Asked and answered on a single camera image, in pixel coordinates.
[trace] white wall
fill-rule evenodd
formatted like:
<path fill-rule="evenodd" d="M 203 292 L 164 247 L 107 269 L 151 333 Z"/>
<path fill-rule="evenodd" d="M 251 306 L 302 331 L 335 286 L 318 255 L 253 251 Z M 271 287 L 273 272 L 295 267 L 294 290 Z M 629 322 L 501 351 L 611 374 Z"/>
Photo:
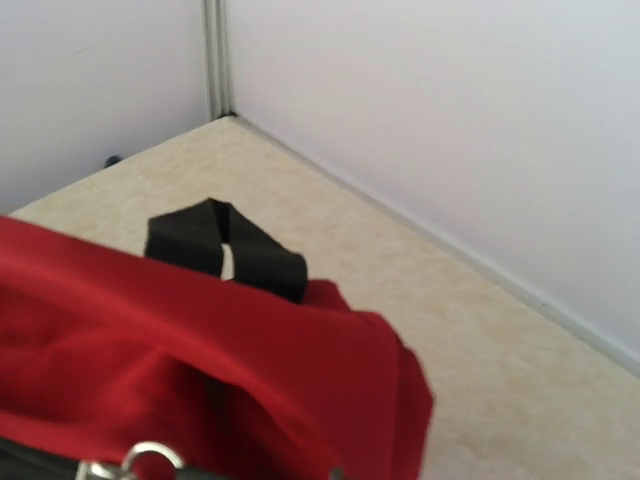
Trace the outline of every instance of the white wall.
<path fill-rule="evenodd" d="M 207 121 L 195 0 L 0 0 L 0 213 Z"/>
<path fill-rule="evenodd" d="M 638 367 L 640 3 L 228 9 L 238 113 Z"/>

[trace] beige tabletop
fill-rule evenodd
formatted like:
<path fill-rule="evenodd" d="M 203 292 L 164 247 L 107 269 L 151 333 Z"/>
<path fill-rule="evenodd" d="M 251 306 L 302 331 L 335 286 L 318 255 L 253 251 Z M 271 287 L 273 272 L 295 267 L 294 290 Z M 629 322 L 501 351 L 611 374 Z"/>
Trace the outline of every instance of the beige tabletop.
<path fill-rule="evenodd" d="M 146 220 L 230 201 L 378 310 L 437 395 L 423 478 L 640 479 L 640 381 L 241 122 L 223 119 L 15 217 L 140 254 Z"/>

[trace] red bag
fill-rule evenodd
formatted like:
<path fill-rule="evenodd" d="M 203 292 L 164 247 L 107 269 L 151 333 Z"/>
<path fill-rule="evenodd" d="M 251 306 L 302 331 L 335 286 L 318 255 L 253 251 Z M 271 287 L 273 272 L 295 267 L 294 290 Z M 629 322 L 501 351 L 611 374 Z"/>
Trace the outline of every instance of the red bag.
<path fill-rule="evenodd" d="M 21 445 L 118 463 L 152 440 L 232 480 L 419 474 L 420 365 L 330 282 L 298 305 L 0 218 L 0 318 L 0 437 Z"/>

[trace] bag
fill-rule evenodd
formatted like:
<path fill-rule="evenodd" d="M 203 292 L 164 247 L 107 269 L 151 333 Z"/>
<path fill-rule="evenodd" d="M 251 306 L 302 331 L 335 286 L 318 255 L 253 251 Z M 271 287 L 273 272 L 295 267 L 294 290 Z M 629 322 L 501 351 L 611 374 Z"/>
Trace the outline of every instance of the bag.
<path fill-rule="evenodd" d="M 0 218 L 0 480 L 417 478 L 433 398 L 384 319 L 227 203 L 145 253 Z"/>

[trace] bag handle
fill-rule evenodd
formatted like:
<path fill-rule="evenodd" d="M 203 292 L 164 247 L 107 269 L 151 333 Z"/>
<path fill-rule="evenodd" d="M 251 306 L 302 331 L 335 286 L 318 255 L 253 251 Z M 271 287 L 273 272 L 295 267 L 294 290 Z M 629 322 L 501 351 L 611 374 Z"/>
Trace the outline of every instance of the bag handle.
<path fill-rule="evenodd" d="M 284 248 L 227 202 L 207 199 L 149 220 L 145 257 L 220 277 L 222 244 L 234 259 L 233 280 L 300 302 L 307 287 L 304 257 Z"/>

